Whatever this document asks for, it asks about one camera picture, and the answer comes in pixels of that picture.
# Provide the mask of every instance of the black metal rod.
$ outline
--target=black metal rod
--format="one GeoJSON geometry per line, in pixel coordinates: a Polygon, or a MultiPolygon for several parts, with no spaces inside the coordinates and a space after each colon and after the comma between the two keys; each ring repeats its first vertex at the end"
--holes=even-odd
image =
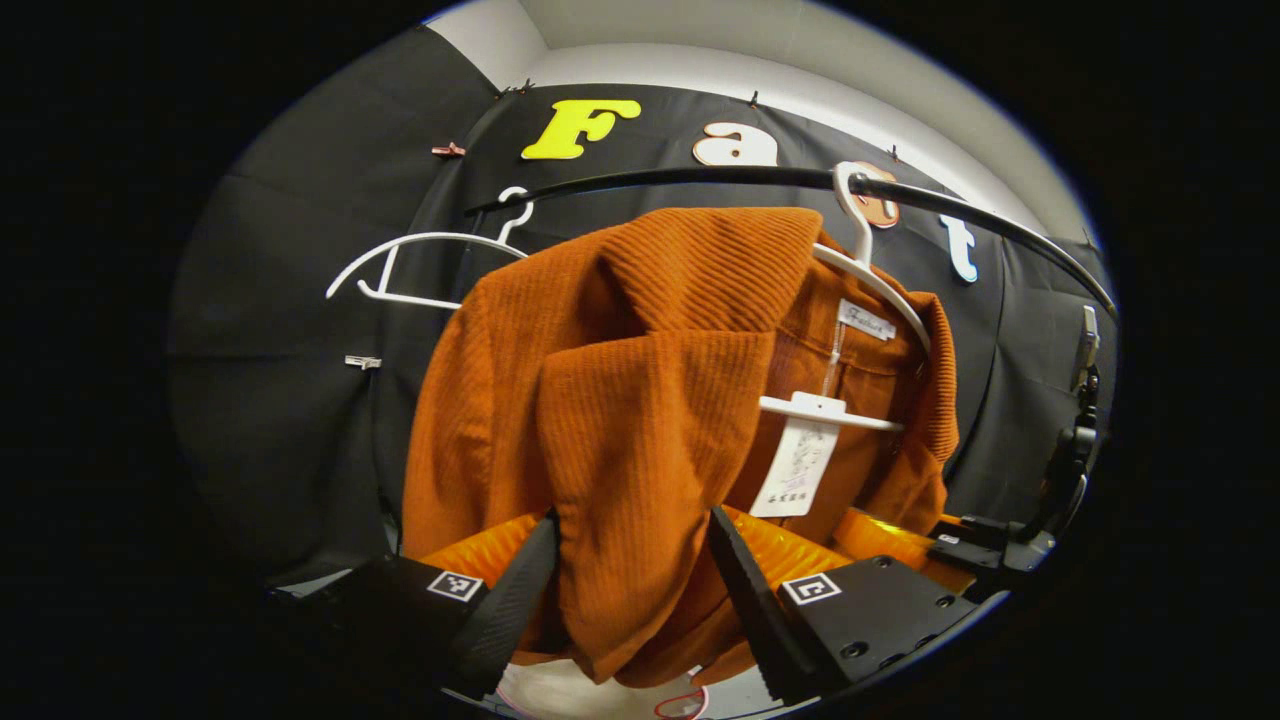
{"type": "MultiPolygon", "coordinates": [[[[660,170],[639,170],[631,173],[614,173],[596,176],[570,182],[562,182],[524,193],[512,195],[507,200],[495,200],[465,213],[466,217],[477,213],[490,213],[503,208],[511,208],[530,200],[545,200],[550,197],[563,197],[566,195],[580,195],[600,190],[617,190],[623,187],[640,187],[649,184],[680,184],[680,183],[724,183],[724,184],[773,184],[808,187],[813,190],[831,190],[835,178],[831,170],[814,170],[810,168],[772,168],[772,167],[707,167],[707,168],[666,168],[660,170]]],[[[1115,302],[1107,295],[1097,278],[1089,274],[1065,250],[1053,241],[1039,233],[1020,225],[1012,220],[974,208],[963,200],[915,187],[888,181],[870,179],[865,176],[855,174],[850,179],[850,192],[865,197],[878,197],[892,200],[922,210],[929,210],[950,218],[956,218],[966,223],[973,223],[1019,245],[1023,245],[1041,256],[1062,268],[1068,274],[1083,284],[1093,297],[1102,304],[1111,318],[1119,322],[1119,311],[1115,302]]]]}
{"type": "Polygon", "coordinates": [[[471,223],[471,231],[470,231],[471,234],[479,234],[480,233],[480,225],[484,224],[484,215],[485,215],[484,211],[480,211],[480,213],[475,214],[476,219],[471,223]]]}

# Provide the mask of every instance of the ribbed fabric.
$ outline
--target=ribbed fabric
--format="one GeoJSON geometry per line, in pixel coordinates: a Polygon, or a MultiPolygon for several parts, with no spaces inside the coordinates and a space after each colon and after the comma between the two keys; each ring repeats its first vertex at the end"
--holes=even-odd
{"type": "Polygon", "coordinates": [[[899,332],[847,331],[833,393],[908,430],[844,428],[813,510],[773,523],[828,543],[850,505],[920,533],[937,521],[959,439],[946,316],[877,270],[925,322],[925,357],[892,306],[813,259],[814,243],[840,250],[820,223],[658,210],[486,275],[453,315],[419,398],[404,552],[554,506],[557,606],[539,621],[571,644],[534,630],[517,661],[567,655],[596,682],[649,687],[689,670],[655,659],[727,650],[671,650],[726,612],[705,578],[708,509],[751,506],[786,420],[759,398],[820,391],[842,299],[899,332]]]}

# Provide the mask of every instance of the white wall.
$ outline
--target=white wall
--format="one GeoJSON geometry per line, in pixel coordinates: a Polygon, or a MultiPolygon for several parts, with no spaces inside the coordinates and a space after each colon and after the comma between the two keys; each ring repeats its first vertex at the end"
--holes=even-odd
{"type": "Polygon", "coordinates": [[[759,91],[764,105],[897,145],[904,161],[979,208],[1041,233],[1079,238],[1088,227],[1097,238],[1053,164],[997,108],[914,50],[812,3],[475,0],[428,26],[498,87],[531,78],[759,91]]]}

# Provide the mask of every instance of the white plastic hanger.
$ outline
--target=white plastic hanger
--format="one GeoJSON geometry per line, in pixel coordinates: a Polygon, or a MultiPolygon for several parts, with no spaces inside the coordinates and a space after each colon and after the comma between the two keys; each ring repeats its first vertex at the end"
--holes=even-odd
{"type": "MultiPolygon", "coordinates": [[[[506,200],[517,192],[527,192],[527,191],[522,187],[508,187],[507,190],[502,191],[502,195],[498,196],[498,200],[506,200]]],[[[475,242],[477,245],[494,247],[502,250],[503,252],[515,255],[516,258],[529,258],[529,255],[507,245],[507,236],[511,234],[512,228],[520,227],[526,222],[529,222],[529,218],[532,214],[534,214],[532,201],[526,202],[525,213],[521,217],[509,220],[507,222],[507,224],[502,225],[502,232],[498,233],[498,240],[490,240],[488,237],[480,237],[477,234],[467,234],[461,232],[420,232],[413,234],[406,234],[403,237],[397,237],[396,240],[384,242],[378,247],[370,250],[369,252],[365,252],[360,258],[356,258],[356,260],[353,260],[349,265],[343,268],[343,270],[338,273],[338,277],[334,278],[333,283],[329,284],[329,290],[325,291],[324,296],[325,299],[333,297],[333,293],[338,291],[338,287],[343,283],[343,281],[347,279],[348,275],[351,275],[351,273],[356,272],[357,268],[360,268],[372,258],[376,258],[379,254],[389,251],[387,252],[387,264],[383,265],[383,278],[378,283],[378,290],[372,290],[371,287],[369,287],[369,283],[360,279],[356,281],[356,284],[360,286],[360,292],[364,292],[367,297],[372,297],[374,300],[387,300],[389,302],[408,302],[412,305],[429,305],[431,307],[445,307],[449,310],[457,310],[458,307],[461,307],[461,305],[458,305],[457,302],[448,302],[445,300],[431,300],[428,297],[413,297],[412,295],[397,295],[393,292],[387,292],[387,283],[390,282],[392,279],[392,268],[396,265],[396,255],[399,251],[399,246],[410,242],[420,242],[424,240],[461,240],[463,242],[475,242]]]]}
{"type": "MultiPolygon", "coordinates": [[[[854,237],[854,256],[849,258],[829,247],[822,245],[813,246],[813,256],[845,270],[846,273],[863,281],[876,295],[879,295],[887,300],[899,313],[906,318],[908,324],[915,331],[915,334],[920,338],[920,343],[924,346],[924,352],[929,354],[931,341],[929,333],[924,329],[924,322],[915,310],[906,302],[906,299],[899,295],[888,283],[882,281],[879,275],[870,270],[870,258],[872,258],[872,227],[863,217],[861,211],[854,202],[854,196],[849,191],[849,178],[854,173],[864,174],[861,168],[854,163],[841,163],[836,165],[832,174],[835,176],[835,190],[836,200],[840,206],[845,210],[845,214],[854,220],[855,237],[854,237]]],[[[832,350],[832,363],[838,357],[838,343],[832,350]]],[[[817,406],[800,406],[794,401],[782,400],[778,397],[763,396],[760,397],[760,409],[768,410],[771,413],[781,413],[791,418],[801,418],[804,420],[817,420],[819,423],[832,423],[836,425],[852,425],[859,428],[870,428],[873,430],[892,430],[902,432],[905,428],[900,423],[890,423],[887,420],[877,420],[876,418],[867,418],[865,415],[852,415],[850,413],[837,413],[835,409],[824,409],[819,401],[817,406]]]]}

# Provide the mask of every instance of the metal clip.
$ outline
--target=metal clip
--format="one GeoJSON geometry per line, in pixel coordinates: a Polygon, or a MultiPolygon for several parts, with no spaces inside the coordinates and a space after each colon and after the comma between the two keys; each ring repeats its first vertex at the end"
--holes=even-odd
{"type": "Polygon", "coordinates": [[[367,370],[370,368],[381,368],[383,360],[381,357],[361,357],[358,355],[348,355],[347,364],[355,365],[361,370],[367,370]]]}
{"type": "Polygon", "coordinates": [[[1093,307],[1084,305],[1084,323],[1080,325],[1080,341],[1075,346],[1075,361],[1071,366],[1071,392],[1085,388],[1089,379],[1089,368],[1098,356],[1098,316],[1093,307]]]}
{"type": "Polygon", "coordinates": [[[433,147],[431,152],[435,155],[442,155],[444,158],[461,158],[467,154],[466,150],[458,147],[453,142],[449,142],[448,147],[433,147]]]}

